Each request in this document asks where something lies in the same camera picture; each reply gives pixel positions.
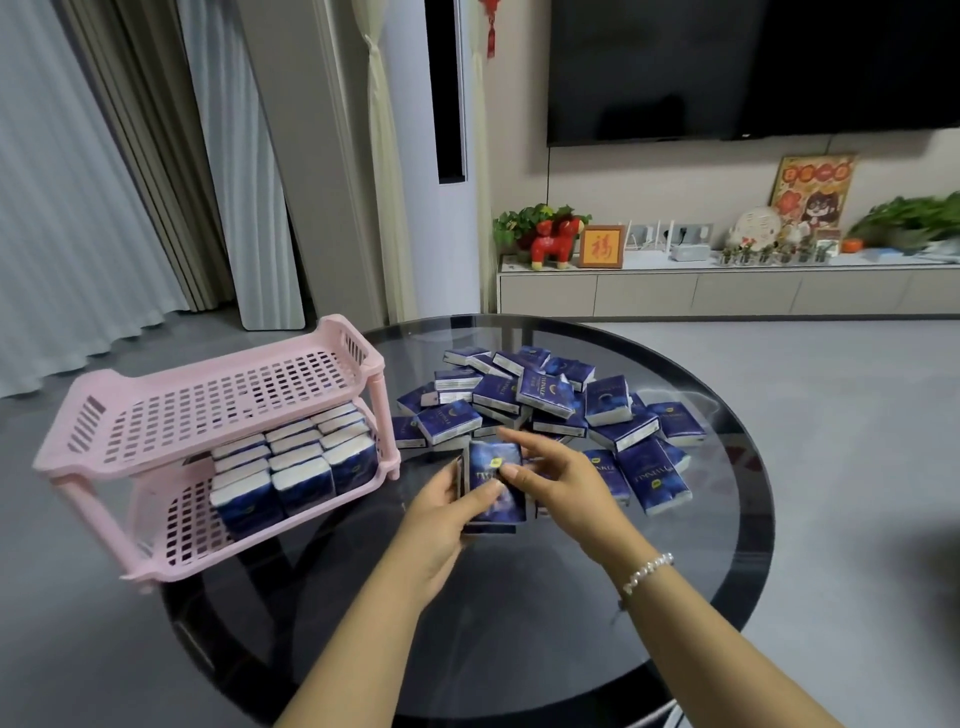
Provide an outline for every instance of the black tv screen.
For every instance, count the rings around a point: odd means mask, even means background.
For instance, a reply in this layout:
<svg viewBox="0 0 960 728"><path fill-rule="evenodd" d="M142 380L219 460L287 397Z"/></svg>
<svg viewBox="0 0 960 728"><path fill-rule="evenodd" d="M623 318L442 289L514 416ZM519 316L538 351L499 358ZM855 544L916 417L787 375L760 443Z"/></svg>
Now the black tv screen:
<svg viewBox="0 0 960 728"><path fill-rule="evenodd" d="M960 123L957 0L553 0L547 143Z"/></svg>

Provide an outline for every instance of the cartoon poster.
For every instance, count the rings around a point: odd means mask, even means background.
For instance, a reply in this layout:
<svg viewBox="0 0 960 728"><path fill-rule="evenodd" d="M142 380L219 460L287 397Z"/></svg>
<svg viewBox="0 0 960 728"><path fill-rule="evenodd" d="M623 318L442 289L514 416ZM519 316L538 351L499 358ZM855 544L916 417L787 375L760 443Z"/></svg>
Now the cartoon poster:
<svg viewBox="0 0 960 728"><path fill-rule="evenodd" d="M770 198L783 228L800 223L812 231L839 228L855 163L856 155L784 157Z"/></svg>

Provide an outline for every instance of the curtain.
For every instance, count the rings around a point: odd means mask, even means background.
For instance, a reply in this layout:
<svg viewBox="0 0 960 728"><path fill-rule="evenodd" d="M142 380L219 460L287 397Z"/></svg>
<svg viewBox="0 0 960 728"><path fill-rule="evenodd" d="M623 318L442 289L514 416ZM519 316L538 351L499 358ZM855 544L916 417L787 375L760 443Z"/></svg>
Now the curtain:
<svg viewBox="0 0 960 728"><path fill-rule="evenodd" d="M63 0L61 6L190 308L232 301L176 1Z"/></svg>
<svg viewBox="0 0 960 728"><path fill-rule="evenodd" d="M287 207L233 0L179 0L240 320L305 326Z"/></svg>
<svg viewBox="0 0 960 728"><path fill-rule="evenodd" d="M49 2L0 5L0 396L186 309Z"/></svg>
<svg viewBox="0 0 960 728"><path fill-rule="evenodd" d="M373 184L376 187L377 217L380 222L380 250L390 323L417 318L410 232L403 202L403 177L396 148L394 110L387 86L387 70L380 54L380 33L389 0L352 0L353 14L367 47L370 65L367 75L367 103L370 111L370 142L373 155Z"/></svg>
<svg viewBox="0 0 960 728"><path fill-rule="evenodd" d="M468 0L470 36L470 91L473 94L473 183L477 197L477 253L480 264L480 310L494 313L496 266L499 258L493 242L493 210L490 192L490 149L487 144L487 94L484 66L487 64L487 31L490 24L480 0Z"/></svg>

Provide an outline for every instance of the cabinet drawer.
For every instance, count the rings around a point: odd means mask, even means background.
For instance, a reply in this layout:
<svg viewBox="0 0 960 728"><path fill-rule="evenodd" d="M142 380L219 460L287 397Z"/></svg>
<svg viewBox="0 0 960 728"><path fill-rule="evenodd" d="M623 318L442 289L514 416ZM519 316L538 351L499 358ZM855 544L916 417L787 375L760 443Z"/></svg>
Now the cabinet drawer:
<svg viewBox="0 0 960 728"><path fill-rule="evenodd" d="M785 316L803 273L704 273L690 307L692 316Z"/></svg>
<svg viewBox="0 0 960 728"><path fill-rule="evenodd" d="M910 271L804 271L790 313L849 316L893 313Z"/></svg>
<svg viewBox="0 0 960 728"><path fill-rule="evenodd" d="M593 315L688 316L696 287L695 273L601 275Z"/></svg>
<svg viewBox="0 0 960 728"><path fill-rule="evenodd" d="M897 313L960 313L960 270L914 271Z"/></svg>
<svg viewBox="0 0 960 728"><path fill-rule="evenodd" d="M597 277L577 273L531 273L500 277L500 313L548 318L593 315Z"/></svg>

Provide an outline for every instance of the wall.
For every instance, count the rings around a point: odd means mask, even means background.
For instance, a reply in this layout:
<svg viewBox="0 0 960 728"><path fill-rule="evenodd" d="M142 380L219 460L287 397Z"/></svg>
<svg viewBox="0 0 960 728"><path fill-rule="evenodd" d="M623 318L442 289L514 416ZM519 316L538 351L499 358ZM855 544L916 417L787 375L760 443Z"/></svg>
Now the wall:
<svg viewBox="0 0 960 728"><path fill-rule="evenodd" d="M349 0L237 0L319 316L383 326L366 44Z"/></svg>
<svg viewBox="0 0 960 728"><path fill-rule="evenodd" d="M719 234L769 202L787 154L854 151L860 159L841 224L896 195L960 189L960 130L674 141L547 150L549 0L500 3L487 70L493 209L546 200L597 222L712 222Z"/></svg>

